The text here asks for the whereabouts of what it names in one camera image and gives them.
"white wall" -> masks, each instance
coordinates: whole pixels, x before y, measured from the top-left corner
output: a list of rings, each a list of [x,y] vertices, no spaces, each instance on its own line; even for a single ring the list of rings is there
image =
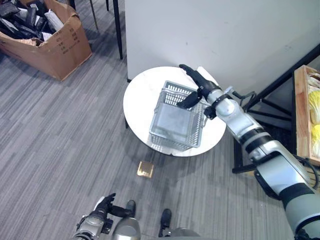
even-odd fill
[[[126,0],[128,78],[184,63],[260,92],[320,43],[319,17],[319,0]]]

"cabbage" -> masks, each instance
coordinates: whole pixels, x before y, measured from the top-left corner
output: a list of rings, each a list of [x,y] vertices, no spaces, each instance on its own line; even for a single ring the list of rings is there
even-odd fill
[[[320,91],[309,93],[310,116],[313,124],[320,124]]]
[[[314,91],[320,91],[320,88],[308,85],[308,93],[312,93]]]
[[[320,81],[315,76],[308,76],[308,84],[320,88]]]
[[[309,76],[320,81],[320,74],[317,73],[317,72],[312,72],[312,73],[309,74]]]
[[[311,130],[312,154],[320,158],[320,125],[315,125]]]

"black metal frame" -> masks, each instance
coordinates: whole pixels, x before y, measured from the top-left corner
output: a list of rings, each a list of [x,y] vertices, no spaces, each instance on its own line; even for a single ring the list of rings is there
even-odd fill
[[[285,121],[291,121],[291,139],[292,141],[292,153],[297,154],[297,136],[296,136],[296,95],[295,95],[295,80],[294,80],[294,72],[296,69],[300,68],[302,65],[307,65],[311,61],[313,61],[316,57],[320,56],[320,44],[317,45],[314,49],[312,49],[307,55],[305,55],[303,58],[301,58],[296,64],[294,64],[291,68],[289,68],[284,74],[282,74],[277,80],[275,80],[273,83],[271,83],[268,87],[266,87],[262,92],[260,92],[252,101],[247,103],[243,107],[245,111],[248,113],[254,113],[259,114],[271,118],[281,119]],[[275,104],[274,102],[265,99],[269,94],[271,94],[274,90],[279,88],[282,84],[287,82],[290,78],[293,79],[293,93],[292,93],[292,112],[290,113],[288,110],[283,109],[281,106]],[[277,116],[274,114],[266,113],[266,112],[260,112],[260,111],[254,111],[251,110],[253,106],[255,106],[257,103],[262,102],[274,109],[277,109],[278,111],[291,116],[291,118],[283,117],[283,116]],[[258,121],[262,125],[271,125],[265,122]],[[234,168],[232,169],[232,172],[234,174],[238,173],[244,173],[248,171],[254,170],[256,167],[253,164],[244,165],[243,163],[243,153],[241,145],[234,140],[233,141],[233,153],[234,153]]]
[[[73,7],[74,10],[76,10],[75,0],[69,0],[69,2],[70,2],[70,6]],[[106,3],[106,10],[109,11],[109,1],[105,0],[105,3]],[[96,26],[96,29],[99,32],[92,0],[90,0],[90,5],[91,5],[91,8],[92,8],[92,14],[93,14],[95,26]],[[120,16],[119,16],[119,3],[118,3],[118,0],[113,0],[113,10],[114,10],[114,22],[115,22],[116,40],[117,40],[117,43],[118,43],[120,59],[122,60],[122,59],[124,59],[124,57],[123,57],[123,49],[122,49],[122,37],[121,37],[121,28],[120,28]]]

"chair leg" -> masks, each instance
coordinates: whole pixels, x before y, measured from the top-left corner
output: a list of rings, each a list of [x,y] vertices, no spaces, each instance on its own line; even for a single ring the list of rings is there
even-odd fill
[[[115,31],[116,31],[116,39],[118,41],[118,48],[120,59],[123,59],[122,53],[122,39],[121,39],[121,29],[120,29],[120,17],[119,17],[119,5],[118,0],[113,0],[113,10],[114,10],[114,21],[115,21]]]
[[[92,15],[93,15],[93,18],[94,18],[94,24],[95,24],[96,30],[99,32],[98,23],[97,23],[96,14],[95,14],[95,9],[94,9],[94,4],[92,3],[92,0],[90,0],[90,5],[91,5],[91,10],[92,10]]]
[[[75,0],[65,0],[66,4],[70,5],[71,7],[73,7],[74,10],[76,10],[76,4],[75,4]]]

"white paper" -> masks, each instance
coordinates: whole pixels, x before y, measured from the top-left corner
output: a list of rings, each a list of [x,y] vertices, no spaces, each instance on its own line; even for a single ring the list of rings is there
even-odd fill
[[[39,8],[38,8],[37,4],[35,4],[35,3],[30,4],[30,7],[36,8],[36,10],[39,11]]]
[[[39,21],[39,19],[40,19],[40,16],[36,15],[36,16],[35,16],[35,23],[34,23],[34,25],[37,25],[37,22]]]
[[[46,12],[44,15],[48,19],[48,21],[53,25],[56,31],[59,31],[64,26],[63,22],[51,9],[49,9],[49,11]]]
[[[43,35],[43,40],[46,42],[51,36],[51,33],[47,33],[47,32],[42,32]]]
[[[27,10],[27,9],[24,9],[24,8],[18,7],[18,9],[19,9],[20,11],[22,11],[22,12],[28,12],[28,10]]]

